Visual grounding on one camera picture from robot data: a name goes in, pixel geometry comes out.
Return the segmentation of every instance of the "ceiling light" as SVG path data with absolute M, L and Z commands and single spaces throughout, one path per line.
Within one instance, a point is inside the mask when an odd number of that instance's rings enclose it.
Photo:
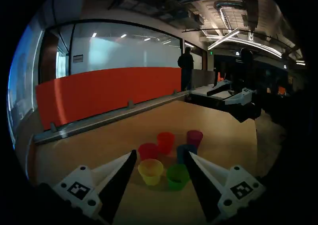
M 208 39 L 222 39 L 222 36 L 219 36 L 219 35 L 208 35 L 207 38 Z M 262 45 L 262 44 L 258 44 L 258 43 L 255 43 L 255 42 L 251 42 L 251 41 L 247 41 L 247 40 L 239 39 L 239 38 L 229 38 L 229 39 L 226 39 L 226 41 L 241 43 L 241 44 L 245 44 L 245 45 L 250 45 L 250 46 L 262 49 L 262 50 L 264 50 L 266 52 L 269 52 L 269 53 L 277 56 L 278 58 L 281 58 L 281 53 L 279 51 L 277 51 L 274 48 Z
M 189 43 L 187 43 L 187 42 L 185 42 L 184 44 L 185 44 L 186 46 L 189 46 L 189 47 L 191 47 L 191 48 L 194 48 L 193 45 L 191 45 L 191 44 L 189 44 Z
M 248 40 L 249 41 L 253 41 L 254 40 L 254 33 L 252 33 L 252 32 L 248 33 Z
M 221 44 L 223 41 L 231 38 L 234 35 L 237 35 L 238 33 L 240 33 L 240 30 L 238 28 L 236 28 L 235 30 L 233 30 L 232 32 L 228 33 L 226 36 L 220 38 L 219 40 L 217 40 L 216 42 L 214 42 L 213 44 L 211 44 L 207 50 L 210 50 L 211 48 L 214 48 L 215 46 Z

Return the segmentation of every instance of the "plastic cup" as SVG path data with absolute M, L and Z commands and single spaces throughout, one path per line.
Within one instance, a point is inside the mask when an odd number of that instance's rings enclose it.
M 175 136 L 170 132 L 162 132 L 157 135 L 157 141 L 159 152 L 168 155 L 175 142 Z
M 146 185 L 157 185 L 163 172 L 163 165 L 156 159 L 145 159 L 140 162 L 138 171 Z
M 186 133 L 186 143 L 195 145 L 197 148 L 199 148 L 202 138 L 203 133 L 197 130 L 190 130 Z
M 158 158 L 158 146 L 154 143 L 145 143 L 139 146 L 138 152 L 140 159 L 156 159 Z
M 182 190 L 190 176 L 185 165 L 173 165 L 167 170 L 167 179 L 171 190 Z
M 198 154 L 198 149 L 197 147 L 195 147 L 195 145 L 180 145 L 176 149 L 176 157 L 177 157 L 178 164 L 184 164 L 183 153 L 185 150 L 190 151 L 196 155 Z

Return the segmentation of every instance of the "sign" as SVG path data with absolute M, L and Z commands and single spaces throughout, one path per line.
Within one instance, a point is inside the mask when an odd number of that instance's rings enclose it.
M 83 62 L 83 55 L 74 55 L 73 56 L 73 63 L 79 63 L 79 62 Z

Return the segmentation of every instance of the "black clothing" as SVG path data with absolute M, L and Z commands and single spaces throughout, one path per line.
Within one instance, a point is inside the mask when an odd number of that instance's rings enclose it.
M 181 91 L 191 88 L 191 76 L 193 69 L 193 57 L 191 54 L 182 54 L 178 59 L 181 70 Z
M 182 69 L 193 69 L 193 62 L 191 54 L 182 54 L 178 59 L 178 65 Z

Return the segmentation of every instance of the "red cup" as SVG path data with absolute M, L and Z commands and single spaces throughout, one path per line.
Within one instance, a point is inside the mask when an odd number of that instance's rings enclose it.
M 202 138 L 203 133 L 197 130 L 191 130 L 186 133 L 186 143 L 197 148 L 199 148 Z
M 157 141 L 159 152 L 168 155 L 175 142 L 175 135 L 170 132 L 162 132 L 157 135 Z
M 139 146 L 138 152 L 140 159 L 156 159 L 158 158 L 158 146 L 154 143 L 145 143 Z

